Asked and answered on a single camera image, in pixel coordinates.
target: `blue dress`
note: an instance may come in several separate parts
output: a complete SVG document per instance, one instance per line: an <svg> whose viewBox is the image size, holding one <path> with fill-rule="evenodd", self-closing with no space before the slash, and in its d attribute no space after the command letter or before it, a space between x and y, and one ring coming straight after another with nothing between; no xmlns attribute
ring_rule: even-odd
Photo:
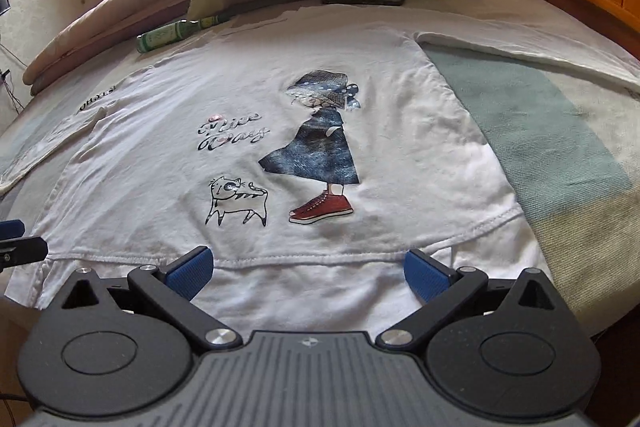
<svg viewBox="0 0 640 427"><path fill-rule="evenodd" d="M327 136L330 127L339 129ZM342 129L342 118L334 108L320 108L300 126L291 143L269 153L258 163L266 172L274 174L291 174L337 185L360 183Z"/></svg>

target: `cartoon girl print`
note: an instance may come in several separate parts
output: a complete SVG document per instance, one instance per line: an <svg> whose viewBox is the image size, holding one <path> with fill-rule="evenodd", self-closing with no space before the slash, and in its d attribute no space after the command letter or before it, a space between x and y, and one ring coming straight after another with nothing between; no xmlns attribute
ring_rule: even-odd
<svg viewBox="0 0 640 427"><path fill-rule="evenodd" d="M356 84L347 84L347 75L331 71L311 71L299 79L286 93L306 107L314 108L296 137L259 163L265 172L290 174L326 183L326 190L289 213L289 221L306 225L325 217L353 213L346 196L335 194L332 185L359 184L351 151L342 128L338 109L359 108L354 98Z"/></svg>

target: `metal screw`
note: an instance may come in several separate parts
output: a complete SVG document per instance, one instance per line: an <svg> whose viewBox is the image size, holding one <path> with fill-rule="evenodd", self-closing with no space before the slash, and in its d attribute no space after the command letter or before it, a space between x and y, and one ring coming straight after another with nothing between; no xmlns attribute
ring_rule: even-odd
<svg viewBox="0 0 640 427"><path fill-rule="evenodd" d="M209 344L214 344L216 346L231 344L232 342L235 342L237 337L238 336L235 331L227 330L226 328L217 328L215 330L207 331L207 334L204 336Z"/></svg>
<svg viewBox="0 0 640 427"><path fill-rule="evenodd" d="M414 337L409 331L386 330L380 335L380 339L382 339L387 346L404 346L404 344L410 343Z"/></svg>

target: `bottle label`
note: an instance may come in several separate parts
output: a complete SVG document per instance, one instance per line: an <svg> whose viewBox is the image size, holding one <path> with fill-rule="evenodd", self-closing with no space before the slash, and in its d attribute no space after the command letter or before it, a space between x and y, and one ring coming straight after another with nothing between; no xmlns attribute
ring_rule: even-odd
<svg viewBox="0 0 640 427"><path fill-rule="evenodd" d="M205 30L206 28L211 28L213 25L217 23L217 17L204 17L204 19L200 19L200 28Z"/></svg>
<svg viewBox="0 0 640 427"><path fill-rule="evenodd" d="M154 50L161 46L178 41L180 37L177 32L177 25L177 23L169 24L168 26L163 26L145 33L143 37L145 39L146 47L150 50Z"/></svg>

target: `green bottle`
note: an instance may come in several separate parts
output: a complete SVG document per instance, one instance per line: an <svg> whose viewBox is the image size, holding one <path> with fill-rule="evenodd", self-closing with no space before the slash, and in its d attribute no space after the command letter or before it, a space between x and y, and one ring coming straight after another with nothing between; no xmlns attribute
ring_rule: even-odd
<svg viewBox="0 0 640 427"><path fill-rule="evenodd" d="M162 46L183 41L191 37L194 33L205 30L206 28L211 28L216 24L222 24L228 20L228 16L214 15L213 17L205 17L199 21L182 20L173 22L138 36L136 48L140 53L156 50Z"/></svg>

